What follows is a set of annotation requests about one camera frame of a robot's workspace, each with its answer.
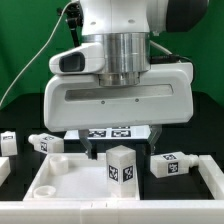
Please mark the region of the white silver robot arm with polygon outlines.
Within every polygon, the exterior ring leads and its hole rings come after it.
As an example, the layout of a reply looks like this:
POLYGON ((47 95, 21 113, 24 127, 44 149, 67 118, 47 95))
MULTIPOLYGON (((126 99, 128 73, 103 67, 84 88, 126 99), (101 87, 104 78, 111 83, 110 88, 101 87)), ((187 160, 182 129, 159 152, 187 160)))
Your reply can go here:
POLYGON ((44 95, 44 123, 52 132, 76 130, 89 158, 91 128, 150 125, 155 143, 164 124, 193 115, 194 68, 179 56, 154 59, 150 37, 186 32, 209 0, 72 0, 82 42, 53 56, 44 95))

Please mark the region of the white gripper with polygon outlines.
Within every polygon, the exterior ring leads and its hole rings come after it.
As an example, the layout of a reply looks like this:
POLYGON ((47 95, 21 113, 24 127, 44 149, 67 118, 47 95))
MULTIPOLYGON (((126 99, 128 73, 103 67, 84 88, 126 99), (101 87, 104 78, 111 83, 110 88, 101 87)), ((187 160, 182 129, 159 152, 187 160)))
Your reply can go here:
POLYGON ((151 125, 146 154, 155 153, 162 126, 185 123, 193 115, 190 63, 154 64, 140 83, 102 87, 95 74, 54 76, 44 95, 44 124, 52 132, 79 130, 89 159, 97 159, 89 130, 151 125))

